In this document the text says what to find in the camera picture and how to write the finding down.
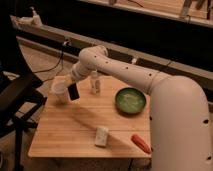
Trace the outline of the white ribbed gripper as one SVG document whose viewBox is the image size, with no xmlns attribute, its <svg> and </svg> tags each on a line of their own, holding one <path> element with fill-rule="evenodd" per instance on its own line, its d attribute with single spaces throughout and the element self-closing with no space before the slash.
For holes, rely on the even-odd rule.
<svg viewBox="0 0 213 171">
<path fill-rule="evenodd" d="M 76 63 L 72 66 L 69 75 L 65 75 L 64 83 L 66 86 L 70 86 L 84 78 L 82 74 L 82 65 L 80 63 Z"/>
</svg>

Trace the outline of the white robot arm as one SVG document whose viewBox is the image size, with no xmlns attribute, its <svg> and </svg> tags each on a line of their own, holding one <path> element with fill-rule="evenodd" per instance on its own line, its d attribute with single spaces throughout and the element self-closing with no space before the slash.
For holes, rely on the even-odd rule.
<svg viewBox="0 0 213 171">
<path fill-rule="evenodd" d="M 113 60 L 105 47 L 93 46 L 80 51 L 65 84 L 77 83 L 94 70 L 150 96 L 151 171 L 213 171 L 208 101 L 197 82 Z"/>
</svg>

